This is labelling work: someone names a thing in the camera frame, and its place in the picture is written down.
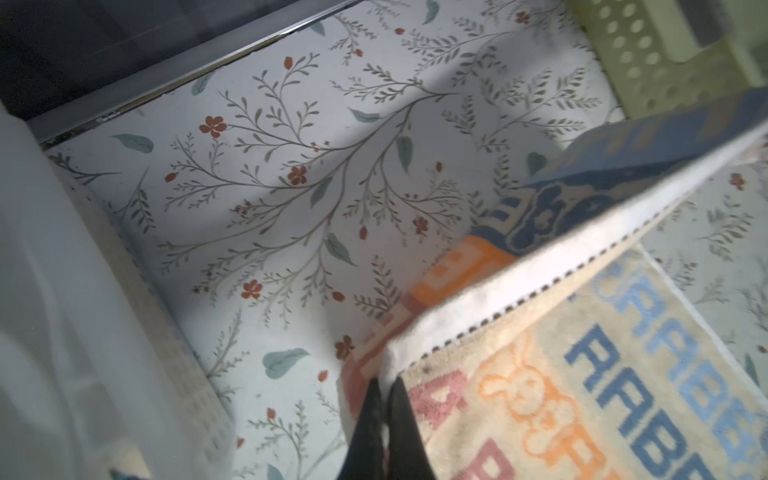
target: perforated basket wall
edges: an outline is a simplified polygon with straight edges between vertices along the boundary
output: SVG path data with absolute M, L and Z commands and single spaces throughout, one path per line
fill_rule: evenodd
M 689 61 L 673 63 L 641 0 L 569 0 L 569 5 L 586 28 L 630 118 L 749 87 L 723 40 Z

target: silver edge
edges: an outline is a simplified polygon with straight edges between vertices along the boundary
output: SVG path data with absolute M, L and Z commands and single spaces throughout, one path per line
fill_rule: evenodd
M 38 143 L 51 147 L 360 1 L 299 0 L 47 111 L 27 125 Z

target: teal leaf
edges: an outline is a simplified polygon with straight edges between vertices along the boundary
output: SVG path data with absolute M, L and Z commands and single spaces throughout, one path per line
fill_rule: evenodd
M 317 34 L 322 35 L 323 37 L 326 36 L 326 28 L 323 27 L 322 22 L 315 22 L 311 24 L 310 29 Z
M 427 0 L 427 18 L 422 25 L 427 25 L 429 22 L 435 19 L 437 12 L 440 11 L 440 4 L 435 0 Z
M 367 114 L 364 111 L 355 110 L 353 108 L 350 108 L 349 111 L 352 112 L 352 115 L 355 115 L 357 121 L 361 121 L 364 124 L 371 124 L 381 118 L 377 113 Z
M 408 173 L 408 166 L 413 158 L 413 141 L 411 137 L 397 138 L 397 156 L 400 157 L 402 169 Z
M 267 353 L 261 360 L 262 365 L 266 369 L 266 376 L 271 379 L 278 379 L 281 376 L 288 373 L 288 370 L 292 366 L 296 365 L 296 362 L 308 356 L 310 353 L 305 349 L 291 349 L 284 350 L 282 352 Z
M 119 134 L 112 135 L 112 138 L 117 138 L 124 147 L 140 151 L 142 154 L 148 154 L 154 148 L 152 140 L 141 135 Z
M 214 76 L 214 73 L 216 71 L 210 71 L 203 75 L 202 77 L 198 78 L 197 81 L 194 82 L 194 85 L 192 85 L 192 96 L 195 96 L 199 93 L 202 93 L 203 90 L 205 90 L 205 86 L 208 85 L 208 81 L 211 77 Z
M 266 480 L 285 480 L 283 474 L 271 463 L 266 464 Z
M 328 233 L 328 237 L 326 238 L 326 248 L 331 255 L 339 260 L 344 260 L 349 265 L 357 266 L 349 258 L 349 250 L 346 249 L 343 243 L 339 242 L 339 239 L 336 238 L 336 235 L 333 233 Z
M 536 172 L 547 166 L 547 158 L 542 154 L 532 151 L 528 154 L 528 174 L 532 177 Z
M 750 376 L 755 385 L 760 386 L 760 382 L 757 381 L 757 370 L 755 370 L 755 362 L 752 361 L 752 357 L 749 353 L 744 354 L 744 369 L 746 374 Z
M 319 184 L 317 184 L 315 191 L 313 191 L 312 195 L 310 195 L 310 208 L 314 207 L 317 202 L 321 201 L 323 197 L 325 197 L 326 190 L 328 190 L 328 185 L 330 185 L 331 180 L 333 180 L 333 177 L 327 177 Z

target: floral tablecloth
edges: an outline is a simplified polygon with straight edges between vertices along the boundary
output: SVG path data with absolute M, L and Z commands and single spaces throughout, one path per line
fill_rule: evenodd
M 486 207 L 621 118 L 563 2 L 368 0 L 46 154 L 127 231 L 237 422 L 233 476 L 304 480 L 344 457 L 340 360 Z M 768 264 L 744 250 L 768 207 L 740 171 L 648 245 L 768 375 Z

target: metal strip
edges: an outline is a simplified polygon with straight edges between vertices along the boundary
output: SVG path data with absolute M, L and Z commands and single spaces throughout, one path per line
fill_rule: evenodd
M 50 148 L 361 0 L 299 0 L 27 122 Z

